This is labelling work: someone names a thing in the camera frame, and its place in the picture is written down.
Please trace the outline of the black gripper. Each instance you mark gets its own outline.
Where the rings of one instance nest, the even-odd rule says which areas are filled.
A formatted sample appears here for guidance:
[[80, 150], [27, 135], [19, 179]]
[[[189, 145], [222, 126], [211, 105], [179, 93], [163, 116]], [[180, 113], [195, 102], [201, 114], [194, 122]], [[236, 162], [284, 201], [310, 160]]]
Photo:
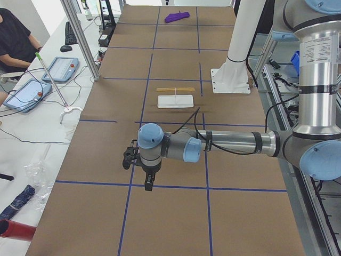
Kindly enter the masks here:
[[143, 165], [142, 169], [146, 173], [144, 182], [145, 190], [152, 191], [156, 173], [161, 169], [161, 163], [158, 163], [155, 166]]

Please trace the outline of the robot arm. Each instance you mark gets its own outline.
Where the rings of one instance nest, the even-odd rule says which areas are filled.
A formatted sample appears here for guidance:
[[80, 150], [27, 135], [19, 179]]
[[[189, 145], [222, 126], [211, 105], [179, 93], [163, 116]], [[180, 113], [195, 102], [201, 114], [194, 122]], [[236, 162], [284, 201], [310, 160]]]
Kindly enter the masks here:
[[136, 164], [151, 191], [163, 158], [195, 163], [218, 148], [238, 155], [284, 158], [318, 180], [340, 177], [336, 124], [340, 1], [276, 1], [273, 33], [293, 33], [299, 45], [299, 120], [291, 131], [228, 132], [181, 128], [167, 133], [154, 123], [138, 131]]

